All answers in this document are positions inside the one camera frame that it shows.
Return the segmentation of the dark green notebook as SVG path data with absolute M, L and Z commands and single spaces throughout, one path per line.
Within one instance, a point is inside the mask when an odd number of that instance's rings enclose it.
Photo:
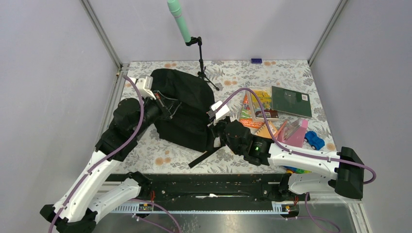
M 274 110 L 300 117 L 312 117 L 308 94 L 276 86 L 272 86 L 271 93 Z

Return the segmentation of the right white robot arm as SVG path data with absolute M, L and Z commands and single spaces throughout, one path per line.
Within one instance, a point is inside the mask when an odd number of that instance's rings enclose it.
M 329 192 L 349 199 L 363 198 L 365 165 L 352 148 L 341 151 L 307 150 L 260 137 L 251 133 L 237 120 L 229 117 L 209 123 L 213 135 L 221 144 L 250 164 L 289 166 L 308 171 L 307 174 L 287 175 L 279 186 L 279 195 L 291 200 L 297 194 Z

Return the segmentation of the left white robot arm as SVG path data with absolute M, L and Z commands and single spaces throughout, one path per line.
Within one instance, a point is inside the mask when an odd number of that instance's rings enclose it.
M 179 98 L 160 91 L 152 97 L 121 100 L 75 184 L 58 202 L 42 207 L 40 214 L 51 224 L 49 232 L 90 233 L 103 216 L 122 203 L 154 197 L 152 181 L 138 171 L 128 173 L 123 183 L 107 196 L 99 199 L 95 195 L 137 146 L 147 128 L 159 119 L 172 119 L 181 104 Z

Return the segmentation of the black student backpack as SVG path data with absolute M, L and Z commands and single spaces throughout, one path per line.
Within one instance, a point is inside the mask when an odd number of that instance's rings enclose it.
M 208 127 L 210 119 L 207 114 L 215 103 L 214 93 L 206 81 L 176 69 L 155 69 L 151 77 L 153 91 L 180 103 L 177 109 L 171 111 L 172 118 L 155 121 L 159 137 L 202 152 L 201 156 L 189 163 L 189 167 L 193 168 L 217 151 L 215 136 Z

